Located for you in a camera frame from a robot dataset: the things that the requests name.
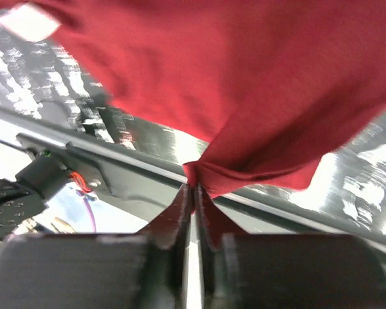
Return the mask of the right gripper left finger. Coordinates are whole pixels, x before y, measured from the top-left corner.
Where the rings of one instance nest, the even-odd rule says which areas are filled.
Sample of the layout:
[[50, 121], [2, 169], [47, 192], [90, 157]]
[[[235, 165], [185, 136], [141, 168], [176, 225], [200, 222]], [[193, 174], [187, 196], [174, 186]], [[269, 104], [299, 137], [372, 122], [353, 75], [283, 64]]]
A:
[[134, 234], [24, 234], [0, 252], [0, 308], [184, 308], [193, 190]]

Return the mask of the dark red t-shirt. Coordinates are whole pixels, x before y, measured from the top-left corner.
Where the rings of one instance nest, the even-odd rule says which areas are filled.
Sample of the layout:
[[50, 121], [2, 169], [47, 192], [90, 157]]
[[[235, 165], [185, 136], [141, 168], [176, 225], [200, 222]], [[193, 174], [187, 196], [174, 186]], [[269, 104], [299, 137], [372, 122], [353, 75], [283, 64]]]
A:
[[211, 196], [306, 188], [386, 109], [386, 1], [36, 1], [130, 114], [208, 142]]

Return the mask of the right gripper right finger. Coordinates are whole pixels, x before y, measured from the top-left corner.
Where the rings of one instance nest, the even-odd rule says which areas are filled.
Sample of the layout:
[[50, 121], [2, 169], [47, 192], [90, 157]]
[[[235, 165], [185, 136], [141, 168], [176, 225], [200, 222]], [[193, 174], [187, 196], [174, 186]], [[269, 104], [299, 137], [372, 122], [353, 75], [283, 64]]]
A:
[[386, 308], [386, 274], [348, 234], [252, 234], [194, 190], [205, 308]]

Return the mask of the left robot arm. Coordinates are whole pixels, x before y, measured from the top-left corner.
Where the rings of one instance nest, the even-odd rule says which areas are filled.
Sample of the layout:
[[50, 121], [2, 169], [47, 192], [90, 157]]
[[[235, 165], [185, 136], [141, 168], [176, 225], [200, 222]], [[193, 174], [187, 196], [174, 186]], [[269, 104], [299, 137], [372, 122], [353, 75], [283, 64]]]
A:
[[47, 209], [52, 199], [69, 181], [61, 162], [41, 156], [15, 175], [15, 181], [0, 179], [0, 241], [23, 221]]

